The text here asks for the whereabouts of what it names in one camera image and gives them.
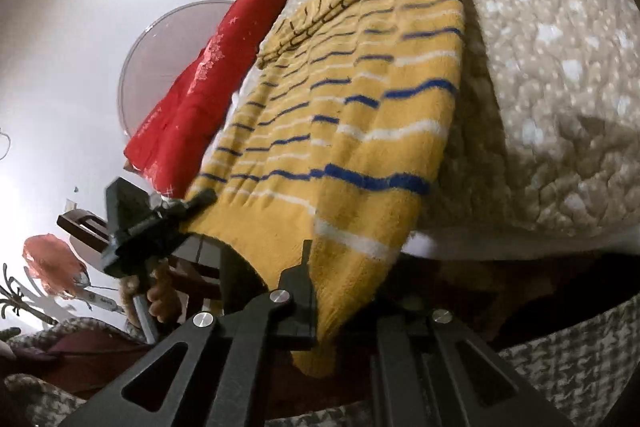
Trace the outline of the person's hand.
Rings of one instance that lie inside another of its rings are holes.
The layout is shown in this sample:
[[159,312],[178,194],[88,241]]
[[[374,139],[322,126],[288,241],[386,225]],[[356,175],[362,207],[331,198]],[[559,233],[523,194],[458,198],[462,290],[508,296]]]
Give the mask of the person's hand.
[[[185,267],[180,263],[172,267],[167,262],[162,262],[156,266],[152,274],[154,283],[146,292],[146,299],[148,299],[150,314],[160,323],[175,323],[182,314],[182,301],[177,288],[175,288],[175,283],[179,275],[188,274]],[[127,321],[136,329],[141,329],[137,311],[134,309],[134,295],[141,293],[139,285],[139,277],[130,275],[130,277],[123,277],[119,280],[118,288]]]

